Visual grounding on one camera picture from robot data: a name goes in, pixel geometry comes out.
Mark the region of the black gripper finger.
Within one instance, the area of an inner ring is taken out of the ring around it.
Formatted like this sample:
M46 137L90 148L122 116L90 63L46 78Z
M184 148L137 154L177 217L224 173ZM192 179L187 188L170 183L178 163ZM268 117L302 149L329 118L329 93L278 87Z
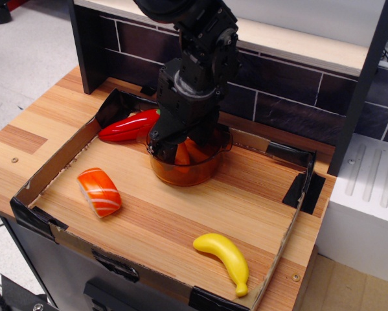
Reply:
M212 136L214 129L218 123L219 112L214 111L205 116L191 131L188 137L199 146L205 146Z
M158 160L173 165L177 154L177 144L163 141L154 143L154 157Z

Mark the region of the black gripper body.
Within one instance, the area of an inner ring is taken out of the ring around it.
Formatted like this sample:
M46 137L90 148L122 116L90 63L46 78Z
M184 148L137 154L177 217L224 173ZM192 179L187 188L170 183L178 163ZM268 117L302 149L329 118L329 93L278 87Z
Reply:
M212 84L207 84L203 91L194 89L181 76L182 69L182 60L175 58L159 71L157 103L161 114L148 136L148 151L153 156L154 143L183 143L206 115L220 110L224 90Z

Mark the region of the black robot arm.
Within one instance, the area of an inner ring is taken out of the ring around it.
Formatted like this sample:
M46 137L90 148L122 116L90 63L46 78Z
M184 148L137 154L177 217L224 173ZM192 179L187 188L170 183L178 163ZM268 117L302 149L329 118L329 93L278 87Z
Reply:
M218 123L220 101L239 68L237 19L223 1L137 1L139 9L179 32L180 58L162 66L157 84L160 116L149 150L173 163L186 139L204 146Z

